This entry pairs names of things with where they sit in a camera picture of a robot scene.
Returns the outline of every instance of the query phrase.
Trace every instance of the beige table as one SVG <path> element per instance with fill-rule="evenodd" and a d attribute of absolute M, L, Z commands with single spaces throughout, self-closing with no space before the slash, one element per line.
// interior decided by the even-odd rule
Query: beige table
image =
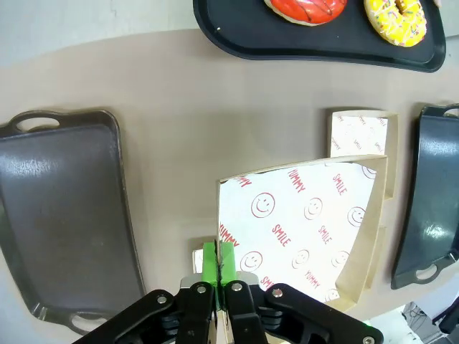
<path fill-rule="evenodd" d="M 146 287 L 175 292 L 191 273 L 192 249 L 216 233 L 217 179 L 325 157 L 331 109 L 398 112 L 397 192 L 385 202 L 382 219 L 387 244 L 373 289 L 350 312 L 367 319 L 459 271 L 456 264 L 428 285 L 389 286 L 410 183 L 414 119 L 425 104 L 458 102 L 458 80 L 459 69 L 449 65 L 429 75 L 361 64 L 247 61 L 222 52 L 199 30 L 164 32 L 72 47 L 0 70 L 0 121 L 40 108 L 113 111 L 122 128 Z"/>

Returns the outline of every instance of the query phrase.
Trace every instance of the donut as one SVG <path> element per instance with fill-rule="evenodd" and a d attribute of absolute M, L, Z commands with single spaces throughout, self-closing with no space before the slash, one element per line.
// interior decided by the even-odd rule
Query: donut
<path fill-rule="evenodd" d="M 427 33 L 419 0 L 365 0 L 365 11 L 374 29 L 393 45 L 413 47 Z"/>
<path fill-rule="evenodd" d="M 347 0 L 265 0 L 265 3 L 292 23 L 314 27 L 339 16 Z"/>

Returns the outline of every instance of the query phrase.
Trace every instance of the tray handle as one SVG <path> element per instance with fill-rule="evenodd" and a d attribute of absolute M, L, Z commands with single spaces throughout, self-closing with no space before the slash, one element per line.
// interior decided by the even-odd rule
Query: tray handle
<path fill-rule="evenodd" d="M 446 256 L 436 260 L 431 265 L 426 266 L 424 269 L 410 270 L 402 274 L 397 274 L 392 279 L 392 289 L 399 289 L 407 285 L 410 285 L 411 283 L 415 283 L 418 285 L 426 285 L 427 283 L 431 283 L 431 281 L 438 277 L 438 275 L 443 271 L 443 269 L 449 267 L 458 260 L 459 254 L 457 254 L 456 252 L 449 252 Z M 432 276 L 429 276 L 428 278 L 419 278 L 417 276 L 418 271 L 425 271 L 426 269 L 429 269 L 432 265 L 435 265 L 437 269 Z"/>
<path fill-rule="evenodd" d="M 426 106 L 422 109 L 421 115 L 459 119 L 459 115 L 446 115 L 449 110 L 454 109 L 459 109 L 459 104 L 451 104 L 448 106 Z"/>
<path fill-rule="evenodd" d="M 111 319 L 116 314 L 98 310 L 70 311 L 64 309 L 47 309 L 42 320 L 64 325 L 79 335 L 87 335 L 97 326 Z"/>
<path fill-rule="evenodd" d="M 66 116 L 61 113 L 56 113 L 53 111 L 43 111 L 43 110 L 33 110 L 27 111 L 25 113 L 20 113 L 14 116 L 3 128 L 3 131 L 9 131 L 11 134 L 14 133 L 31 133 L 44 130 L 52 130 L 58 127 L 61 127 L 65 124 Z M 57 124 L 44 123 L 43 125 L 36 125 L 33 128 L 28 130 L 22 130 L 19 125 L 31 119 L 51 119 L 57 121 Z"/>

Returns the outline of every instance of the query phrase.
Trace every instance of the yellow glazed donut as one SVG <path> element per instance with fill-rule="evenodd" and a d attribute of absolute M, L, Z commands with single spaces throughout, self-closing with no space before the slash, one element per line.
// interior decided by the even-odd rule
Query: yellow glazed donut
<path fill-rule="evenodd" d="M 419 0 L 365 0 L 366 15 L 382 38 L 393 45 L 412 47 L 427 32 Z"/>

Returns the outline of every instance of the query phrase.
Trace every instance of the black tray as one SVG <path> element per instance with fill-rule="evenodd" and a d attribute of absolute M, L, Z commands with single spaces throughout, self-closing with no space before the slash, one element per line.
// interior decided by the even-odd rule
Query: black tray
<path fill-rule="evenodd" d="M 392 289 L 433 281 L 459 259 L 459 118 L 425 107 L 417 124 L 413 182 Z M 427 278 L 416 272 L 432 267 Z"/>
<path fill-rule="evenodd" d="M 21 131 L 30 118 L 57 128 Z M 0 128 L 0 247 L 33 316 L 85 334 L 145 295 L 119 128 L 106 111 L 22 113 Z"/>
<path fill-rule="evenodd" d="M 207 38 L 238 57 L 342 61 L 434 72 L 445 60 L 445 33 L 434 1 L 420 1 L 427 35 L 418 45 L 405 48 L 377 34 L 366 17 L 364 0 L 348 0 L 337 19 L 317 27 L 292 24 L 263 0 L 193 0 L 194 15 Z"/>

